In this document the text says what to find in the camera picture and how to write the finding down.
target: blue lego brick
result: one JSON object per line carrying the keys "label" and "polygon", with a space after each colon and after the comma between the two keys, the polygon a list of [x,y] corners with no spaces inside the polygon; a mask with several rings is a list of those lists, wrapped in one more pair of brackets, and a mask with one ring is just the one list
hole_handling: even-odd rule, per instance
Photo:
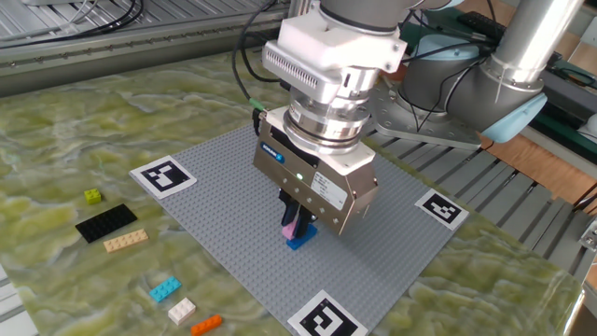
{"label": "blue lego brick", "polygon": [[302,238],[295,238],[291,241],[287,240],[286,243],[288,244],[288,246],[290,246],[290,248],[296,251],[297,249],[299,249],[299,247],[301,247],[303,244],[307,243],[311,238],[313,238],[316,233],[317,228],[315,228],[312,224],[309,224],[309,228],[307,228],[307,233],[305,233],[305,235],[302,236]]}
{"label": "blue lego brick", "polygon": [[166,299],[175,290],[180,288],[180,281],[171,276],[168,280],[162,282],[159,286],[151,289],[149,295],[158,303]]}

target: green cable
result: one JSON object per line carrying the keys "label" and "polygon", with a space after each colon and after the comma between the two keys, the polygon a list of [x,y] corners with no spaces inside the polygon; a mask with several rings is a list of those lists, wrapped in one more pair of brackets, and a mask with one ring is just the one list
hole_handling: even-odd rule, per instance
{"label": "green cable", "polygon": [[265,106],[255,98],[249,99],[249,104],[251,104],[254,108],[258,109],[259,111],[265,110]]}

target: gray baseplate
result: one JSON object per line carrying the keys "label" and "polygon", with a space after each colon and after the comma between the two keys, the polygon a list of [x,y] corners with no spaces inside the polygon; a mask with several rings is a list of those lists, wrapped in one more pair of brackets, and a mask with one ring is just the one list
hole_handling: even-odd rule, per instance
{"label": "gray baseplate", "polygon": [[293,251],[278,187],[252,164],[256,144],[246,126],[173,155],[197,183],[156,201],[293,334],[288,318],[321,289],[373,330],[453,235],[414,206],[429,187],[377,156],[365,218],[342,236],[315,222]]}

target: green marble table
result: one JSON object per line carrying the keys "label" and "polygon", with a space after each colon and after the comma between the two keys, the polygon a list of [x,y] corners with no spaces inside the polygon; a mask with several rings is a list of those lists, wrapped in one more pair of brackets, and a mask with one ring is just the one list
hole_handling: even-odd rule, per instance
{"label": "green marble table", "polygon": [[[213,314],[225,322],[210,336],[288,334],[128,176],[249,122],[229,61],[216,55],[0,100],[0,264],[42,336],[189,335]],[[287,103],[276,85],[241,75],[266,106]],[[83,191],[93,188],[104,200],[87,205]],[[75,225],[121,203],[139,220],[109,238],[143,228],[150,240],[114,254],[87,244]],[[171,275],[182,288],[156,304],[149,290]],[[561,335],[580,291],[473,215],[373,334]],[[177,327],[167,311],[184,297],[198,310]]]}

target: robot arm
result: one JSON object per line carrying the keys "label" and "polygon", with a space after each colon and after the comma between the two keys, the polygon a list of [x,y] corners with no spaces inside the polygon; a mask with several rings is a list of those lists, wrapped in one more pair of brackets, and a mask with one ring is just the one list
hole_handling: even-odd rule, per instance
{"label": "robot arm", "polygon": [[[298,223],[296,237],[317,217],[340,234],[351,217],[367,212],[378,186],[375,154],[359,141],[371,112],[362,104],[379,71],[400,65],[407,46],[397,29],[400,14],[460,2],[322,0],[309,13],[284,20],[279,39],[266,44],[264,66],[292,89],[290,107],[262,120],[254,165],[280,186],[287,205],[282,225]],[[507,140],[545,103],[538,75],[581,4],[524,0],[490,58],[480,63],[476,47],[424,58],[410,67],[402,90],[411,104],[448,111],[475,130]],[[422,41],[419,48],[458,43]],[[437,74],[463,64],[466,71],[454,80],[437,80]],[[449,89],[437,97],[444,85]]]}

